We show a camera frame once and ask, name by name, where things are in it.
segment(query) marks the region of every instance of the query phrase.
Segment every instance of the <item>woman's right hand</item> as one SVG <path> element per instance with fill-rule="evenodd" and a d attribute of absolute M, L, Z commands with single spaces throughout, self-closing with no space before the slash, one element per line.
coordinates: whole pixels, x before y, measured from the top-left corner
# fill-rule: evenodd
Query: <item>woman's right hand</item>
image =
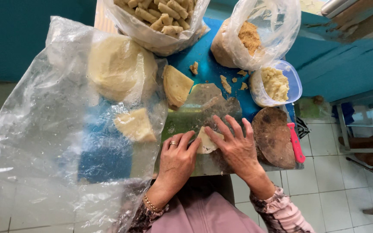
<path fill-rule="evenodd" d="M 234 130 L 234 137 L 228 126 L 218 116 L 214 115 L 213 119 L 224 135 L 225 141 L 220 139 L 208 126 L 205 127 L 205 132 L 221 149 L 228 164 L 248 184 L 257 198 L 265 200 L 272 197 L 276 189 L 257 160 L 253 129 L 250 122 L 245 118 L 242 119 L 246 131 L 244 137 L 241 126 L 237 121 L 232 116 L 226 115 L 225 119 Z"/>

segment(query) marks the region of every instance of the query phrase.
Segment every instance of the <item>hand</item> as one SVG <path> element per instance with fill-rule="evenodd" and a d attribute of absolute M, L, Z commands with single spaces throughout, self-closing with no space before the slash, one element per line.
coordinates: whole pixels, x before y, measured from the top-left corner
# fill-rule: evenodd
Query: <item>hand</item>
<path fill-rule="evenodd" d="M 176 134 L 163 142 L 159 174 L 147 192 L 149 201 L 156 208 L 164 207 L 194 171 L 196 151 L 201 143 L 201 139 L 195 139 L 187 150 L 188 142 L 194 134 L 194 131 Z M 171 141 L 179 145 L 169 145 Z"/>
<path fill-rule="evenodd" d="M 250 122 L 245 118 L 242 119 L 246 131 L 246 137 L 244 137 L 241 126 L 237 121 L 232 116 L 226 115 L 225 119 L 234 130 L 234 137 L 228 126 L 218 116 L 214 115 L 213 119 L 224 135 L 225 141 L 220 139 L 208 126 L 205 127 L 205 132 L 221 149 L 226 162 L 247 183 L 257 198 L 264 200 L 272 197 L 275 187 L 257 160 L 253 129 Z"/>

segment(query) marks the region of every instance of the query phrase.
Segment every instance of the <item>pink knife handle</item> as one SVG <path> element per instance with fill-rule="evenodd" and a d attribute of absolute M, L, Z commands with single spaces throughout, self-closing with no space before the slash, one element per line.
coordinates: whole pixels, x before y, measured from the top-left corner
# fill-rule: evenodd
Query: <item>pink knife handle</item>
<path fill-rule="evenodd" d="M 296 131 L 294 131 L 294 123 L 288 123 L 287 127 L 290 129 L 290 141 L 293 146 L 294 158 L 297 162 L 303 163 L 306 160 L 306 157 L 303 155 L 299 138 L 297 137 Z"/>

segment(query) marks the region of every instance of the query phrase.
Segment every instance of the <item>wooden cutting board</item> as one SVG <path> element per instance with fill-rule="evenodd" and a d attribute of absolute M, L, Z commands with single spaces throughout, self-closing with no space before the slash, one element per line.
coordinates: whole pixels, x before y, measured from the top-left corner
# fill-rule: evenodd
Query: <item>wooden cutting board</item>
<path fill-rule="evenodd" d="M 257 155 L 261 161 L 285 169 L 295 167 L 285 112 L 273 107 L 264 108 L 253 118 L 251 126 L 254 130 Z"/>

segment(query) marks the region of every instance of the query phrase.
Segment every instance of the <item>finger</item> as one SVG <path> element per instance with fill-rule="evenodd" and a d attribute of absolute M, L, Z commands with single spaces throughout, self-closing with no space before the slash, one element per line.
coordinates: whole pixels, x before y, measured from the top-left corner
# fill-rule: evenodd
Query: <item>finger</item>
<path fill-rule="evenodd" d="M 254 133 L 253 133 L 253 127 L 251 127 L 251 123 L 243 118 L 242 123 L 244 124 L 245 128 L 245 138 L 254 140 Z"/>
<path fill-rule="evenodd" d="M 179 142 L 180 142 L 180 140 L 181 140 L 181 138 L 182 138 L 182 136 L 183 136 L 184 134 L 176 134 L 176 135 L 173 135 L 172 136 L 172 140 L 171 140 L 171 142 L 176 142 L 178 145 L 179 145 Z M 174 149 L 176 149 L 178 146 L 177 145 L 173 145 L 173 144 L 171 144 L 171 145 L 169 145 L 169 150 L 174 150 Z"/>
<path fill-rule="evenodd" d="M 235 137 L 239 139 L 244 138 L 241 126 L 238 124 L 238 122 L 230 115 L 226 115 L 225 119 L 228 121 L 228 123 L 230 123 L 232 129 L 234 129 Z"/>
<path fill-rule="evenodd" d="M 181 138 L 181 141 L 179 142 L 179 146 L 178 148 L 181 148 L 183 150 L 187 150 L 187 146 L 188 146 L 188 143 L 189 143 L 189 140 L 192 138 L 192 136 L 195 134 L 195 131 L 194 130 L 191 130 L 191 131 L 188 131 L 186 132 L 182 138 Z"/>
<path fill-rule="evenodd" d="M 234 139 L 230 129 L 224 122 L 217 116 L 213 116 L 215 123 L 217 124 L 218 128 L 220 129 L 221 133 L 224 135 L 226 141 L 230 141 Z"/>
<path fill-rule="evenodd" d="M 168 138 L 167 140 L 163 142 L 162 152 L 169 150 L 169 143 L 171 142 L 171 140 L 172 140 L 172 137 Z"/>
<path fill-rule="evenodd" d="M 201 140 L 200 138 L 195 139 L 195 140 L 191 143 L 191 145 L 189 146 L 189 148 L 188 148 L 188 152 L 193 153 L 193 154 L 196 154 L 196 151 L 198 150 L 198 147 L 199 147 L 201 141 L 202 141 L 202 140 Z"/>
<path fill-rule="evenodd" d="M 210 137 L 211 141 L 215 143 L 219 148 L 224 148 L 225 141 L 218 137 L 210 127 L 205 127 L 205 133 Z"/>

